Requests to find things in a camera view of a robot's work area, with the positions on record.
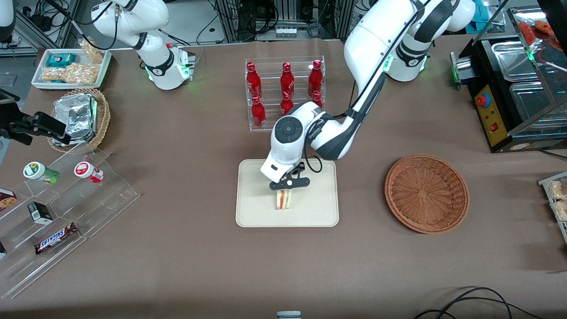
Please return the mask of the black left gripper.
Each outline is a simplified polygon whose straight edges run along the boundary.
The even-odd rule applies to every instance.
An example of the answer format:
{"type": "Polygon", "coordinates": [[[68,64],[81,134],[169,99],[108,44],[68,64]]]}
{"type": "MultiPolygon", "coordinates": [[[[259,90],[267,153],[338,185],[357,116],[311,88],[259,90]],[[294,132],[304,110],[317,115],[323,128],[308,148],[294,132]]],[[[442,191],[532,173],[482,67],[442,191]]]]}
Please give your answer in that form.
{"type": "Polygon", "coordinates": [[[276,195],[280,195],[281,190],[288,190],[289,193],[292,193],[295,188],[309,186],[310,178],[300,176],[304,170],[305,163],[300,162],[291,172],[286,173],[279,182],[271,182],[269,188],[275,191],[276,195]]]}

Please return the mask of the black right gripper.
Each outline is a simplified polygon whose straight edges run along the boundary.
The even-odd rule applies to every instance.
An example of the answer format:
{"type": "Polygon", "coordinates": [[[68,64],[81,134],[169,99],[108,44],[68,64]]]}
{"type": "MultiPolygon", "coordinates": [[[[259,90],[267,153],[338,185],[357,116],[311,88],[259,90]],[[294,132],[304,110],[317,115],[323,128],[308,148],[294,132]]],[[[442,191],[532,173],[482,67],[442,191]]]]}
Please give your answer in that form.
{"type": "Polygon", "coordinates": [[[66,125],[54,117],[36,112],[32,116],[32,125],[29,117],[1,117],[0,135],[4,139],[15,140],[24,145],[31,145],[33,138],[28,133],[33,132],[35,127],[47,134],[47,137],[62,145],[69,145],[71,136],[66,134],[66,125]]]}

